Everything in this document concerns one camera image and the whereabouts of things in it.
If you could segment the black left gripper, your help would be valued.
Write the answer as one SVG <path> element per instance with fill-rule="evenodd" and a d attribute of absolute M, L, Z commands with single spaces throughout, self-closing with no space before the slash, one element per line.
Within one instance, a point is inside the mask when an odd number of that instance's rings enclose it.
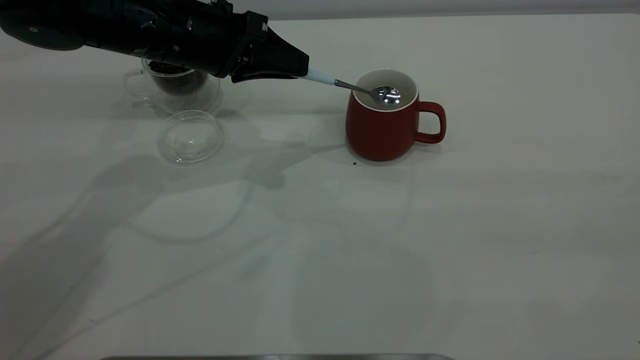
<path fill-rule="evenodd" d="M 309 55 L 270 29 L 268 17 L 253 11 L 232 13 L 222 29 L 222 42 L 214 46 L 220 65 L 217 78 L 233 84 L 252 80 L 294 80 L 309 71 Z M 253 52 L 260 44 L 260 73 L 250 73 Z"/>

